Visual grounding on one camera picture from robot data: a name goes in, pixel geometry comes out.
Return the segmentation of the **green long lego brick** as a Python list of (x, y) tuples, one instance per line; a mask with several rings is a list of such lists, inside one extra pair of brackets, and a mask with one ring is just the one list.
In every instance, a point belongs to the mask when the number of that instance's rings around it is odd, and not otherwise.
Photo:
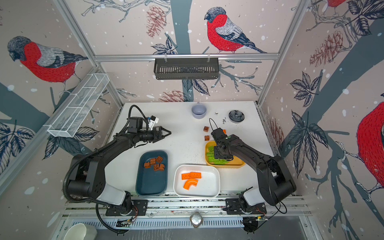
[(214, 165), (226, 165), (228, 163), (229, 162), (227, 160), (222, 160), (222, 159), (218, 159), (218, 160), (214, 159), (214, 161), (213, 161)]

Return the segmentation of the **brown lego brick front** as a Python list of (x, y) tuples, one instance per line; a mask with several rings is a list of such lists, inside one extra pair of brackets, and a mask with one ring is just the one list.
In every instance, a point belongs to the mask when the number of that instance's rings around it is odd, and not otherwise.
[(156, 162), (157, 162), (158, 164), (161, 164), (162, 161), (163, 161), (163, 158), (162, 158), (161, 156), (158, 156), (158, 157), (156, 158)]

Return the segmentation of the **orange lego brick top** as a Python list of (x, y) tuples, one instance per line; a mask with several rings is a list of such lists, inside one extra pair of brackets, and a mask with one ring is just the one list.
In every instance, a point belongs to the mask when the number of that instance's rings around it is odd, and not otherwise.
[(190, 173), (190, 177), (191, 177), (191, 179), (201, 179), (202, 178), (202, 174), (198, 173), (198, 172), (191, 172)]

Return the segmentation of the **orange curved lego arch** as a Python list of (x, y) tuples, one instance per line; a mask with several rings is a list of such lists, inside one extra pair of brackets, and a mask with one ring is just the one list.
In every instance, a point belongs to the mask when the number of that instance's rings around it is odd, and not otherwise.
[(189, 179), (189, 180), (186, 180), (183, 188), (187, 191), (190, 190), (191, 187), (197, 187), (198, 185), (198, 179)]

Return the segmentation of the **orange lego plate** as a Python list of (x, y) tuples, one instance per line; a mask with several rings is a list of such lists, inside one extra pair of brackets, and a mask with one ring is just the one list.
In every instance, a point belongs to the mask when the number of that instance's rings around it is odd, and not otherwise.
[(181, 175), (181, 178), (182, 178), (182, 180), (184, 181), (184, 180), (192, 179), (193, 177), (191, 176), (190, 173), (185, 173), (185, 174), (182, 174), (182, 175)]

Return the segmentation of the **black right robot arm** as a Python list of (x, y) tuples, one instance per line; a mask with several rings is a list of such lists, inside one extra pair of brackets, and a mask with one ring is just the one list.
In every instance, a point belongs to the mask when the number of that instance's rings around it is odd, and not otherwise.
[(267, 203), (276, 206), (297, 190), (297, 186), (284, 159), (263, 154), (245, 144), (236, 135), (226, 135), (217, 128), (211, 133), (216, 146), (214, 157), (226, 161), (239, 158), (250, 166), (258, 177), (258, 186), (241, 192), (239, 206), (242, 212), (251, 213), (255, 206)]

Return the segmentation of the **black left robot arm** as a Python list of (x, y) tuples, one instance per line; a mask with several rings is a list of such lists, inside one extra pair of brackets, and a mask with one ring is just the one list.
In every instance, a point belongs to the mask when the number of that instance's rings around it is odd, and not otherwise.
[(108, 208), (107, 216), (144, 216), (147, 200), (133, 200), (131, 193), (107, 183), (106, 167), (125, 151), (156, 143), (171, 135), (171, 131), (152, 124), (156, 117), (133, 117), (129, 108), (127, 122), (105, 146), (87, 154), (73, 157), (63, 180), (63, 195), (70, 203), (95, 203)]

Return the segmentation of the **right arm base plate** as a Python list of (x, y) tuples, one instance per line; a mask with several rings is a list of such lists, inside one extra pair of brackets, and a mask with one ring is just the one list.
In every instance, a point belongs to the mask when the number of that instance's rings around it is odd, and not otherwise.
[(225, 207), (222, 209), (228, 215), (266, 215), (267, 210), (264, 203), (250, 206), (243, 199), (226, 199)]

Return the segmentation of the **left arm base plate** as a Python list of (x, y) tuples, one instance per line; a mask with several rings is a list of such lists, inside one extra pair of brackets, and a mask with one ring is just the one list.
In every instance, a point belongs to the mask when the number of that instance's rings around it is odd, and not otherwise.
[(106, 216), (125, 217), (125, 216), (145, 216), (148, 208), (148, 200), (128, 200), (122, 205), (108, 205)]

